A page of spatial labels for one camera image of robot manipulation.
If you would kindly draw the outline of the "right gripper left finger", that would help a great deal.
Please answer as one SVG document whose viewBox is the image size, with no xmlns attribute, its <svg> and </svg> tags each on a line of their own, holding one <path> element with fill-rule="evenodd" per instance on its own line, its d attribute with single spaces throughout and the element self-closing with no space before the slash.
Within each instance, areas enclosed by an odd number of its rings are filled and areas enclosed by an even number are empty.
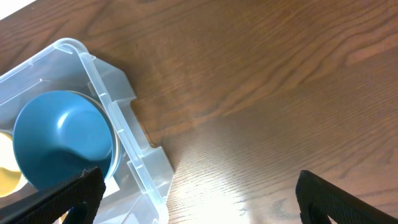
<svg viewBox="0 0 398 224">
<path fill-rule="evenodd" d="M 92 224 L 106 190 L 99 167 L 84 170 L 71 179 L 40 190 L 1 209 L 1 223 Z"/>
</svg>

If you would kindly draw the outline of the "dark blue bowl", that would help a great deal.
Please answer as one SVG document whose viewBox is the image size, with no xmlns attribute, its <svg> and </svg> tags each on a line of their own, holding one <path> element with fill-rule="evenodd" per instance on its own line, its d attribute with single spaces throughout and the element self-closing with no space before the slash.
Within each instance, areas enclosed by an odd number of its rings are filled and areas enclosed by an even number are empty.
<svg viewBox="0 0 398 224">
<path fill-rule="evenodd" d="M 114 139 L 102 112 L 71 91 L 49 91 L 30 100 L 14 124 L 13 149 L 27 180 L 45 190 L 84 170 L 111 173 Z"/>
</svg>

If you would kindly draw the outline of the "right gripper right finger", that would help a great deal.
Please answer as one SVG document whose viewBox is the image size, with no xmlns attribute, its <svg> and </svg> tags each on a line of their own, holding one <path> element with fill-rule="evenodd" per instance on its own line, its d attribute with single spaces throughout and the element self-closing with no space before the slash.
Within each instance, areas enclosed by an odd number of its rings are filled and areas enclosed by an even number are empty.
<svg viewBox="0 0 398 224">
<path fill-rule="evenodd" d="M 300 172 L 295 194 L 303 224 L 397 224 L 394 218 L 308 170 Z"/>
</svg>

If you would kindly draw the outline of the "yellow small bowl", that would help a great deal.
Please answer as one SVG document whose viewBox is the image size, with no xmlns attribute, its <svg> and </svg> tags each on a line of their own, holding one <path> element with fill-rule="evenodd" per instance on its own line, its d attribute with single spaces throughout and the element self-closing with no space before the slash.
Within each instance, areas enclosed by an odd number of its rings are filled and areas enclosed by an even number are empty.
<svg viewBox="0 0 398 224">
<path fill-rule="evenodd" d="M 12 136 L 1 131 L 1 197 L 19 191 L 26 183 L 14 155 Z"/>
</svg>

